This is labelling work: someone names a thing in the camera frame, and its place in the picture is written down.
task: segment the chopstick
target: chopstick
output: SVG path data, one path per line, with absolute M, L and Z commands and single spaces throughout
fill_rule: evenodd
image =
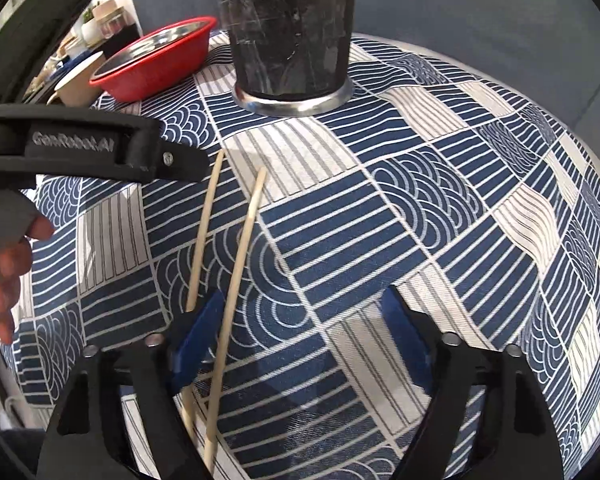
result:
M 222 318 L 222 327 L 218 338 L 218 350 L 216 351 L 216 360 L 214 362 L 214 372 L 211 379 L 211 390 L 209 393 L 209 407 L 206 413 L 206 437 L 205 437 L 205 465 L 213 475 L 216 462 L 216 452 L 218 451 L 218 410 L 220 407 L 220 394 L 222 392 L 222 374 L 226 365 L 226 353 L 229 347 L 229 338 L 231 328 L 234 324 L 235 306 L 240 291 L 240 282 L 242 281 L 242 272 L 244 263 L 247 259 L 247 251 L 251 241 L 253 225 L 256 221 L 260 200 L 262 198 L 262 189 L 267 178 L 267 169 L 260 168 L 256 183 L 251 193 L 251 201 L 247 211 L 247 218 L 244 221 L 238 252 L 235 257 L 234 271 L 231 274 L 229 282 L 229 292 L 224 306 L 224 316 Z
M 187 294 L 187 303 L 185 312 L 191 312 L 196 307 L 198 299 L 198 289 L 200 288 L 200 273 L 202 272 L 202 258 L 205 255 L 206 232 L 209 228 L 209 220 L 211 218 L 211 208 L 216 197 L 216 187 L 220 180 L 220 172 L 222 171 L 222 160 L 224 159 L 224 150 L 221 148 L 216 155 L 216 162 L 211 171 L 209 185 L 206 188 L 205 203 L 202 208 L 202 216 L 198 225 L 198 236 L 196 237 L 196 247 L 193 251 L 193 259 L 191 261 L 191 276 L 189 278 L 189 293 Z M 182 423 L 189 433 L 189 437 L 194 439 L 194 417 L 197 413 L 196 399 L 193 396 L 192 386 L 185 386 L 181 389 L 182 394 Z

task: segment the table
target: table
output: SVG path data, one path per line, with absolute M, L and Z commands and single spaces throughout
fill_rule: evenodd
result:
M 226 290 L 249 190 L 269 169 L 216 478 L 389 478 L 428 402 L 383 317 L 391 283 L 474 346 L 522 346 L 570 478 L 600 441 L 600 179 L 576 137 L 504 85 L 383 41 L 352 40 L 354 97 L 313 118 L 238 108 L 231 62 L 219 33 L 195 76 L 142 103 L 97 103 L 159 118 L 166 138 L 212 159 L 227 150 L 201 294 Z M 42 179 L 35 200 L 58 230 L 34 244 L 3 351 L 45 422 L 85 344 L 121 346 L 183 309 L 205 190 Z M 196 383 L 203 412 L 212 352 Z M 481 400 L 474 391 L 449 473 L 467 458 Z M 124 404 L 139 468 L 156 476 L 132 394 Z

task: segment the beige cup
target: beige cup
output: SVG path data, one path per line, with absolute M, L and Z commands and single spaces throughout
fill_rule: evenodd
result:
M 104 54 L 98 52 L 72 68 L 56 85 L 54 94 L 46 104 L 49 105 L 59 98 L 66 106 L 71 108 L 91 106 L 102 93 L 102 90 L 89 85 L 89 79 L 104 62 Z

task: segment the hand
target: hand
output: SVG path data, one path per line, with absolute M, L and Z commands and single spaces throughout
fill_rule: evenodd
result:
M 44 216 L 38 216 L 30 225 L 27 236 L 36 240 L 49 240 L 54 233 L 53 224 Z M 20 298 L 20 276 L 31 269 L 33 254 L 26 238 L 0 253 L 0 341 L 13 342 L 15 329 L 11 309 Z

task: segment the cup handle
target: cup handle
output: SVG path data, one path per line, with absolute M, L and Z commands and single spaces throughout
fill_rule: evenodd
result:
M 56 99 L 58 99 L 60 96 L 58 95 L 58 92 L 54 92 L 54 94 L 49 98 L 49 101 L 46 102 L 46 104 L 51 104 L 53 101 L 55 101 Z

